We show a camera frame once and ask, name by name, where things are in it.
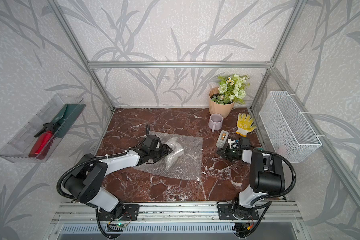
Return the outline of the pale pink mug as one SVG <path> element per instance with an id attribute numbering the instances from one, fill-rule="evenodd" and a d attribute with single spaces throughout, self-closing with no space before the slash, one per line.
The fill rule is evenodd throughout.
<path id="1" fill-rule="evenodd" d="M 209 128 L 212 132 L 218 131 L 223 126 L 223 116 L 220 114 L 211 114 L 209 119 Z"/>

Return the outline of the clear bubble wrap sheet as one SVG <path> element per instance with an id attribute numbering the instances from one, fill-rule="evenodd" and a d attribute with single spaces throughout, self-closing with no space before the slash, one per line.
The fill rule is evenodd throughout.
<path id="1" fill-rule="evenodd" d="M 169 170 L 175 161 L 177 161 L 178 158 L 184 154 L 185 150 L 184 147 L 178 142 L 178 137 L 170 138 L 166 144 L 172 149 L 172 152 L 164 158 L 166 169 Z"/>
<path id="2" fill-rule="evenodd" d="M 152 132 L 152 134 L 158 136 L 163 144 L 172 137 L 178 137 L 178 142 L 184 147 L 184 154 L 169 170 L 166 169 L 164 158 L 154 164 L 144 164 L 134 169 L 166 178 L 201 181 L 203 138 L 159 132 Z"/>

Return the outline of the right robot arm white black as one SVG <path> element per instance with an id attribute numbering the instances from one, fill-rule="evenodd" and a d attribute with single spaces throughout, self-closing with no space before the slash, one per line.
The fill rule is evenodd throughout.
<path id="1" fill-rule="evenodd" d="M 264 208 L 256 207 L 261 200 L 282 197 L 290 193 L 297 182 L 293 165 L 283 156 L 256 148 L 247 137 L 238 140 L 223 133 L 217 140 L 217 154 L 225 160 L 242 161 L 249 164 L 249 186 L 233 200 L 235 214 Z"/>

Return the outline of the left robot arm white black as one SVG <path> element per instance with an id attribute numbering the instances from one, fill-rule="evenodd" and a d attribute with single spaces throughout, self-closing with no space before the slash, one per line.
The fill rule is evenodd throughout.
<path id="1" fill-rule="evenodd" d="M 122 204 L 102 187 L 107 175 L 126 168 L 155 164 L 172 153 L 173 148 L 163 144 L 158 136 L 146 135 L 142 142 L 122 153 L 99 157 L 84 155 L 59 178 L 56 189 L 64 198 L 111 213 Z"/>

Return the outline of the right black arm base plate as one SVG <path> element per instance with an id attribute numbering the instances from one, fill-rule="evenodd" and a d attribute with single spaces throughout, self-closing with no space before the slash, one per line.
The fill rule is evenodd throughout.
<path id="1" fill-rule="evenodd" d="M 245 208 L 239 204 L 219 202 L 217 209 L 220 220 L 258 220 L 260 218 L 255 208 Z"/>

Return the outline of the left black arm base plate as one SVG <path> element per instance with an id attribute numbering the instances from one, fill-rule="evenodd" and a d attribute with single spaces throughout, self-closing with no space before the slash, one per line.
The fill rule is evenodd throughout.
<path id="1" fill-rule="evenodd" d="M 138 218 L 139 209 L 140 205 L 138 204 L 117 205 L 111 212 L 107 212 L 100 208 L 99 219 L 100 221 L 136 221 Z"/>

